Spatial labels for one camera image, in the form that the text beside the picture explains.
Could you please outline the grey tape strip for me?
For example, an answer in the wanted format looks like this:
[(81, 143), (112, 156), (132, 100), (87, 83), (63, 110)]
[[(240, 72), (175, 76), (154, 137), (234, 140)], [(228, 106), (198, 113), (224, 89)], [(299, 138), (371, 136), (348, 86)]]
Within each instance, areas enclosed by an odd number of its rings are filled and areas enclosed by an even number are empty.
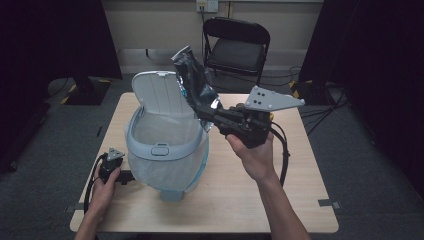
[(74, 213), (77, 210), (87, 211), (88, 205), (86, 203), (75, 203), (75, 204), (67, 205), (65, 207), (66, 213)]
[(338, 201), (332, 201), (331, 199), (319, 199), (318, 204), (320, 207), (329, 206), (332, 207), (334, 210), (341, 208), (341, 204)]

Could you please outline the black folding chair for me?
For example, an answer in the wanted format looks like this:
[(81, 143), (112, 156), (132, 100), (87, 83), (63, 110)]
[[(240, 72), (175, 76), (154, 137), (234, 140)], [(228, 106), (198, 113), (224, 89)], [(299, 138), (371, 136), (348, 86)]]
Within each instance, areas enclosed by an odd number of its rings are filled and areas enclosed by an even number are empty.
[(212, 17), (203, 23), (204, 66), (256, 78), (259, 85), (270, 45), (268, 30), (258, 23)]

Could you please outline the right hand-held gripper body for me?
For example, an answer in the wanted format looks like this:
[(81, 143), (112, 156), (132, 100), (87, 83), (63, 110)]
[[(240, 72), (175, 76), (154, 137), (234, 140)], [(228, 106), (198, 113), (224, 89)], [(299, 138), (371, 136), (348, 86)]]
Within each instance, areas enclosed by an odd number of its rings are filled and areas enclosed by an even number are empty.
[(221, 134), (235, 135), (251, 149), (266, 142), (271, 130), (272, 112), (304, 104), (304, 99), (254, 86), (244, 103), (216, 110), (216, 126)]

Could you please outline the white grey lidded trash bin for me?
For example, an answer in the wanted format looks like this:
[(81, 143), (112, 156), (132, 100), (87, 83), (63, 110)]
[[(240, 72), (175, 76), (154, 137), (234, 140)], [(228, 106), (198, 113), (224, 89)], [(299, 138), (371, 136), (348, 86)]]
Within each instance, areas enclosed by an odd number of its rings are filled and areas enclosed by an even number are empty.
[(178, 202), (197, 186), (206, 167), (209, 135), (180, 92), (176, 74), (136, 74), (132, 89), (139, 102), (125, 129), (130, 170), (135, 179)]

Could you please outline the person's left hand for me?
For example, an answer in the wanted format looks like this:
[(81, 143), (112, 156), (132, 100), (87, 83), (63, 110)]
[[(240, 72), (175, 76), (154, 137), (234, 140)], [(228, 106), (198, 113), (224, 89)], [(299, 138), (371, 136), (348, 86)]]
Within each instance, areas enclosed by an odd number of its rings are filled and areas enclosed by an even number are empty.
[(100, 217), (105, 214), (113, 199), (115, 181), (120, 173), (120, 168), (113, 170), (106, 182), (103, 182), (97, 173), (98, 176), (94, 180), (92, 198), (88, 208), (88, 213), (90, 215)]

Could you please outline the black stand base striped tape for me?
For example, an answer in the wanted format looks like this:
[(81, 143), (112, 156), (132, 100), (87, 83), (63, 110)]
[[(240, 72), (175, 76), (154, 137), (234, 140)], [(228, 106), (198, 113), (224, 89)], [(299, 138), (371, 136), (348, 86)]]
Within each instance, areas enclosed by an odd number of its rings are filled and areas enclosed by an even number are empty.
[(76, 77), (74, 85), (61, 100), (63, 105), (100, 106), (111, 85), (109, 80)]
[(292, 91), (292, 96), (298, 99), (304, 99), (306, 105), (334, 104), (334, 100), (325, 83), (321, 84), (314, 80), (305, 82), (291, 81), (289, 87)]

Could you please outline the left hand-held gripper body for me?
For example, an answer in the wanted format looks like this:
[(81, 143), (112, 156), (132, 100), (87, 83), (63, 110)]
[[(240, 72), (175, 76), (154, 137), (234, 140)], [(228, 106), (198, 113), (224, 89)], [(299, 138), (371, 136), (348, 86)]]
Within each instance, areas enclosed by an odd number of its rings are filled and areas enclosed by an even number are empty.
[(111, 173), (121, 167), (125, 154), (115, 148), (110, 148), (102, 155), (102, 163), (99, 170), (100, 179), (106, 183)]

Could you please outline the white wall outlet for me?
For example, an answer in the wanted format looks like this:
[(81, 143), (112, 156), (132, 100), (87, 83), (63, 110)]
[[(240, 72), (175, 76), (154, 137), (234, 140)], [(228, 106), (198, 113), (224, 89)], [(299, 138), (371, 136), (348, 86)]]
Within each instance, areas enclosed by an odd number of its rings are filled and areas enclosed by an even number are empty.
[(196, 11), (204, 13), (217, 13), (219, 11), (219, 1), (196, 0)]

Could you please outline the clear plastic bin liner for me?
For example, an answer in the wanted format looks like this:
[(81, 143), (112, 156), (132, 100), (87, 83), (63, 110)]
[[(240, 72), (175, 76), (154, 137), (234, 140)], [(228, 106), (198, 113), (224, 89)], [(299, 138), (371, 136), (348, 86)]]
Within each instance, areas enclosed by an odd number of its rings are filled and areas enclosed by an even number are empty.
[(159, 191), (189, 192), (206, 166), (209, 137), (193, 113), (155, 114), (138, 108), (126, 129), (133, 176)]

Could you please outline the dark curtain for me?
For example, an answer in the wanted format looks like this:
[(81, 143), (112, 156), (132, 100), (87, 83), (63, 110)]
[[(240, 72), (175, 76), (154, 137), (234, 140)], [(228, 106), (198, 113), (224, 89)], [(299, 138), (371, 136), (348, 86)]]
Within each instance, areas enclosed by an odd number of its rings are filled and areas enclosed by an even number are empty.
[(0, 173), (49, 109), (51, 81), (122, 77), (102, 0), (0, 0)]
[(424, 0), (323, 0), (299, 80), (344, 85), (424, 199)]

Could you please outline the person's right hand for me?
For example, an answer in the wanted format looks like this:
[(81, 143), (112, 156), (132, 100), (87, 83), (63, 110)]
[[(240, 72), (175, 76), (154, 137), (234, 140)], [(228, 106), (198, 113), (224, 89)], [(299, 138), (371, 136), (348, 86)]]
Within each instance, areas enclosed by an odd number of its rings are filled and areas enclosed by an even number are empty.
[(269, 133), (264, 144), (249, 149), (235, 135), (229, 134), (226, 140), (234, 153), (241, 159), (247, 174), (257, 183), (278, 180), (273, 163), (274, 135)]

